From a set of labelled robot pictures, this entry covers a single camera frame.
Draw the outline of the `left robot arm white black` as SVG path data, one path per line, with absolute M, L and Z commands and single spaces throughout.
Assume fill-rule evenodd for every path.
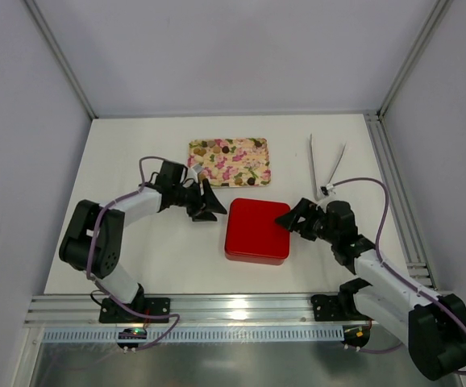
M 167 298 L 146 296 L 143 286 L 119 263 L 128 226 L 172 206 L 194 222 L 214 222 L 227 210 L 215 196 L 202 167 L 162 159 L 159 170 L 142 173 L 136 189 L 107 203 L 77 203 L 59 247 L 60 260 L 104 293 L 100 323 L 167 323 L 173 314 Z

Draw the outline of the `metal tongs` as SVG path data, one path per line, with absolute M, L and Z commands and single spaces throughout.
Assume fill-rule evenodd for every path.
M 307 149 L 313 198 L 316 201 L 321 201 L 326 197 L 322 195 L 320 187 L 328 183 L 332 184 L 340 165 L 343 163 L 347 151 L 347 143 L 343 142 L 337 144 L 332 151 L 328 151 L 327 154 L 323 156 L 320 154 L 319 143 L 316 136 L 310 133 Z

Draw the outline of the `red tin lid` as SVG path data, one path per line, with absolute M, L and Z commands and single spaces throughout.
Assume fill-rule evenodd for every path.
M 283 264 L 290 253 L 290 233 L 276 219 L 289 211 L 283 202 L 234 199 L 227 220 L 225 257 L 251 264 Z

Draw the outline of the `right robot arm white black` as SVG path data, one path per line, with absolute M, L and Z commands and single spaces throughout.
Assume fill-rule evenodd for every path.
M 461 298 L 442 295 L 398 272 L 370 239 L 359 233 L 355 215 L 344 201 L 321 208 L 305 198 L 276 224 L 303 239 L 321 239 L 354 279 L 335 296 L 314 295 L 318 321 L 371 319 L 408 350 L 418 371 L 436 381 L 466 374 L 466 306 Z

